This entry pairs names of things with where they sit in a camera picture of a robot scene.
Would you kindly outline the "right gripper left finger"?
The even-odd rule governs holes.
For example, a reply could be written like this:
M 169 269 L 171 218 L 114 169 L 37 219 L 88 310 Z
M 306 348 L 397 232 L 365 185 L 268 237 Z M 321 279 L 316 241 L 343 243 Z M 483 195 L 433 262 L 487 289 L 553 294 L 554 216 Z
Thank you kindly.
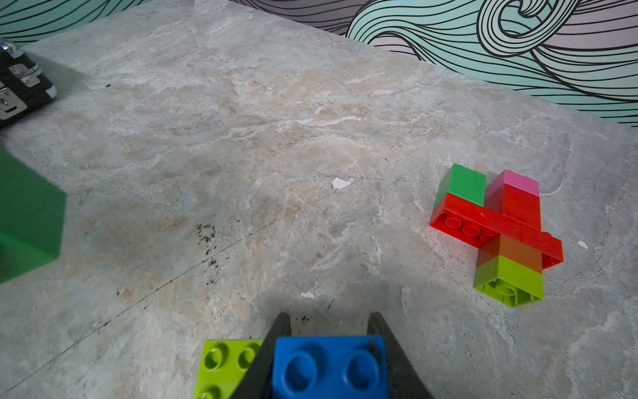
M 239 398 L 272 397 L 272 367 L 276 341 L 279 337 L 290 337 L 291 333 L 290 315 L 280 313 L 239 384 Z

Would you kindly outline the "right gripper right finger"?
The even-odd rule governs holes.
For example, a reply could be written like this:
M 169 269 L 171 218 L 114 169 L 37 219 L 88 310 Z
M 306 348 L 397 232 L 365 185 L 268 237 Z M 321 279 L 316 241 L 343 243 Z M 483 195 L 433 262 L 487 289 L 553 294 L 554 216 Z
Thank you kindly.
M 385 342 L 390 398 L 433 399 L 380 312 L 370 313 L 367 332 L 369 335 L 381 336 Z

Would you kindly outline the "lime long lego brick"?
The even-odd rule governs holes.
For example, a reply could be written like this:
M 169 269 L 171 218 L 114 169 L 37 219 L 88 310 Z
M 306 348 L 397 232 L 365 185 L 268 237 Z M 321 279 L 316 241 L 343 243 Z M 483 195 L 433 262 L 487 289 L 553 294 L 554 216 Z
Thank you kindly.
M 230 398 L 262 344 L 262 340 L 255 339 L 206 341 L 193 399 Z

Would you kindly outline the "blue lego brick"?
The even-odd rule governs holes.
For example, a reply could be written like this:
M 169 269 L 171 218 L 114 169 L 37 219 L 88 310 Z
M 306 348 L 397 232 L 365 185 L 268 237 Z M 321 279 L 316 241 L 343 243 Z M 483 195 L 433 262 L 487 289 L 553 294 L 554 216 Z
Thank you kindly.
M 384 339 L 379 335 L 278 338 L 272 397 L 390 397 Z

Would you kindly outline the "long red lego brick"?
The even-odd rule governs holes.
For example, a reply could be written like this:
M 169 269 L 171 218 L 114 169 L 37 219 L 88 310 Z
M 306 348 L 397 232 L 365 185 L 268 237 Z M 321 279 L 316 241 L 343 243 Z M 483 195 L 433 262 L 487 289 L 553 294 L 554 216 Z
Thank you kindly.
M 453 194 L 435 207 L 430 226 L 477 249 L 500 235 L 516 239 L 541 252 L 544 269 L 564 261 L 561 240 Z

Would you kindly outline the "lime small lego brick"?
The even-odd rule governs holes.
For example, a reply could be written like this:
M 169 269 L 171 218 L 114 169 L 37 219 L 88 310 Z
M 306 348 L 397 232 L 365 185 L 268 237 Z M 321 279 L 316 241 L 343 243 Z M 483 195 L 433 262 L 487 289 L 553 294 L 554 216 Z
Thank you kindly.
M 477 267 L 474 286 L 510 308 L 543 299 L 543 275 L 500 255 Z

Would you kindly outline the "orange lego brick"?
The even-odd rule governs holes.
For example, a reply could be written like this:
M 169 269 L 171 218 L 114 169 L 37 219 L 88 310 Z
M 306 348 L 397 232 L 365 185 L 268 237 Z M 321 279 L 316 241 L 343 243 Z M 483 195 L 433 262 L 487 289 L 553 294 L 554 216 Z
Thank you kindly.
M 508 236 L 500 235 L 480 248 L 477 266 L 481 266 L 497 256 L 503 256 L 537 273 L 543 272 L 542 253 Z

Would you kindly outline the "dark green lego brick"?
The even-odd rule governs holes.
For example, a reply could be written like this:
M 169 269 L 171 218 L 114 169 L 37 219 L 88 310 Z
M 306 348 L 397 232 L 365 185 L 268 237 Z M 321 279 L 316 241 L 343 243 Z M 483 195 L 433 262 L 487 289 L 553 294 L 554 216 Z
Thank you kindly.
M 440 182 L 434 207 L 436 208 L 447 194 L 484 206 L 486 187 L 486 175 L 460 164 L 453 164 Z

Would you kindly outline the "pink lego brick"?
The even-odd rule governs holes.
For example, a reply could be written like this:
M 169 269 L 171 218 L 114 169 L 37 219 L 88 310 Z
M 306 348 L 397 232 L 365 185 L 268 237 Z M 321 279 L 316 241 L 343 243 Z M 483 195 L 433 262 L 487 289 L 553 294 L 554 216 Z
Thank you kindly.
M 532 195 L 540 196 L 538 181 L 513 171 L 505 170 L 487 186 L 485 198 L 490 197 L 497 189 L 504 185 L 513 186 Z

